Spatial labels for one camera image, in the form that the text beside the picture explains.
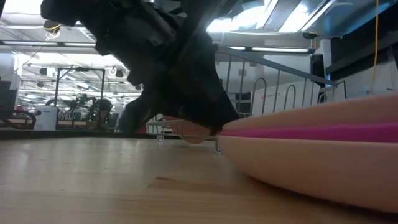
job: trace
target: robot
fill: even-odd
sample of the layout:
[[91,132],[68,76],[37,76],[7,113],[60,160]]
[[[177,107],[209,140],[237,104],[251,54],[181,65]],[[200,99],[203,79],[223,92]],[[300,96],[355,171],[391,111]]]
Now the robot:
[[96,50],[125,64],[133,86],[145,86],[121,116],[124,133],[161,113],[216,134],[239,117],[219,82],[217,45],[206,28],[236,2],[183,0],[180,10],[187,16],[180,17],[143,0],[44,0],[41,14],[66,26],[80,21],[96,37]]

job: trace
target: fluorescent light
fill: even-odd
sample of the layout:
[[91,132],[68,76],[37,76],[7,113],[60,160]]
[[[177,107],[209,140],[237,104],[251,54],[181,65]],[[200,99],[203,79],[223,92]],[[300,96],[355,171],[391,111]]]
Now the fluorescent light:
[[[21,93],[54,93],[55,94],[55,90],[26,90],[26,89],[23,89],[23,90],[18,90],[19,92],[21,92]],[[101,95],[101,93],[100,92],[94,92],[94,91],[70,91],[70,90],[59,90],[58,91],[58,93],[59,94],[79,94],[79,93],[85,93],[85,94],[88,94],[88,95],[93,95],[93,96],[100,96]],[[110,92],[110,91],[105,91],[105,92],[103,92],[103,94],[104,95],[109,95],[109,96],[111,96],[111,95],[113,95],[113,96],[115,96],[115,94],[114,94],[114,92]],[[124,96],[132,96],[132,97],[135,97],[135,96],[140,96],[141,95],[141,93],[140,92],[117,92],[117,94],[118,95],[124,95]]]
[[235,50],[244,50],[245,49],[245,47],[229,47],[229,48],[232,48],[232,49],[235,49]]
[[4,40],[4,45],[22,45],[22,46],[58,46],[55,42],[38,42],[38,41],[14,41]]
[[31,95],[31,94],[28,94],[28,95],[26,95],[25,97],[26,97],[26,98],[29,98],[29,99],[36,99],[36,96]]
[[67,47],[95,47],[95,43],[64,43]]
[[40,15],[42,0],[11,0],[4,4],[3,13],[20,13]]
[[315,16],[312,17],[312,19],[310,19],[306,25],[304,27],[301,28],[301,31],[306,31],[308,28],[310,28],[310,26],[312,26],[312,24],[319,19],[320,16],[322,16],[323,13],[326,12],[326,10],[328,10],[330,8],[330,6],[332,6],[334,3],[336,2],[336,0],[330,0],[330,2],[328,2],[328,4],[326,4],[326,6],[324,6],[321,10],[319,10],[318,13],[315,14]]
[[32,25],[5,25],[3,28],[7,29],[43,29],[43,26],[32,26]]
[[278,0],[265,0],[264,5],[267,7],[264,15],[261,16],[261,19],[259,19],[256,29],[260,29],[263,26],[265,26],[266,22],[268,21],[269,17],[271,16],[271,13],[274,11],[276,4],[278,3]]
[[252,47],[252,51],[308,53],[310,50],[309,49],[273,48],[273,47]]
[[[24,82],[56,82],[56,79],[46,79],[46,78],[22,78],[21,79]],[[85,83],[102,83],[101,80],[79,80],[80,82],[85,82]],[[62,80],[60,80],[60,83],[75,83],[76,78],[69,77],[68,75],[65,75]],[[105,84],[127,84],[125,81],[104,81]]]

